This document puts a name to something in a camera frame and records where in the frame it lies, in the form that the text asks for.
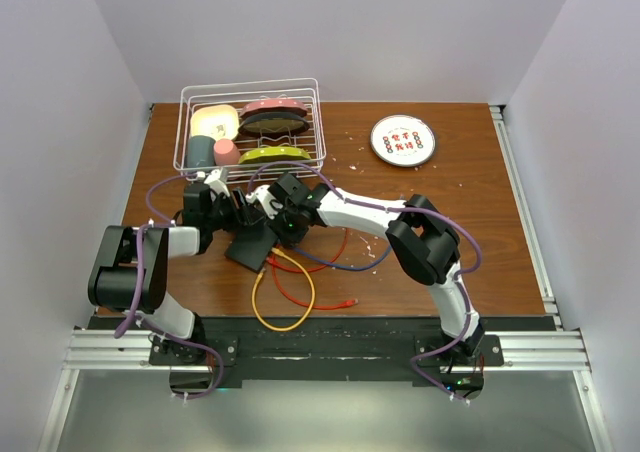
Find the black network switch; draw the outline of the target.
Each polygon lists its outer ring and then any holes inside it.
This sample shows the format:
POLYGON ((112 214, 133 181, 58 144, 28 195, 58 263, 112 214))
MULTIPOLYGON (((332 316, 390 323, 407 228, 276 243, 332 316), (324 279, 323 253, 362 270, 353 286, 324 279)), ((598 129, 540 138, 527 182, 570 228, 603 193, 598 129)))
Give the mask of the black network switch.
POLYGON ((264 267, 271 249, 278 243, 277 234, 268 220, 258 219, 249 225, 238 225, 226 230, 232 236, 224 252, 225 258, 258 273, 264 267))

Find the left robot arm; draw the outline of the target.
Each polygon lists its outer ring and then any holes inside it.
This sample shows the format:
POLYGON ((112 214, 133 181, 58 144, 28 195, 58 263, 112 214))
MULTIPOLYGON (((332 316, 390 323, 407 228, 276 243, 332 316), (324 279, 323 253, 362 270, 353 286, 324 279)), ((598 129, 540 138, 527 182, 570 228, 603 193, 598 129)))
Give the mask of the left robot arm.
POLYGON ((185 364, 214 360, 202 319, 167 291, 173 258, 201 255, 214 233, 232 232, 226 257, 257 272, 266 262, 277 236, 268 216, 241 190, 192 182, 183 192, 181 221, 153 220, 139 227, 105 229, 88 281, 92 305, 119 312, 123 320, 113 336, 121 339, 133 327, 144 328, 168 344, 185 364))

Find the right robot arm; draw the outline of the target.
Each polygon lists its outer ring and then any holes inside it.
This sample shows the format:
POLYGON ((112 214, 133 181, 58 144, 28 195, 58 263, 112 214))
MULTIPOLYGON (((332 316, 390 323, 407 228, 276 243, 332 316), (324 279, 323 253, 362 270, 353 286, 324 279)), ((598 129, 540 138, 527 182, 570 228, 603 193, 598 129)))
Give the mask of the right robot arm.
POLYGON ((309 188, 290 173, 266 188, 271 226, 281 243, 297 246, 313 226, 347 228, 386 239, 404 273, 427 287, 447 338, 448 358, 469 364, 481 352, 484 330, 463 276, 480 265, 469 233, 440 214, 424 196, 375 200, 324 183, 309 188))

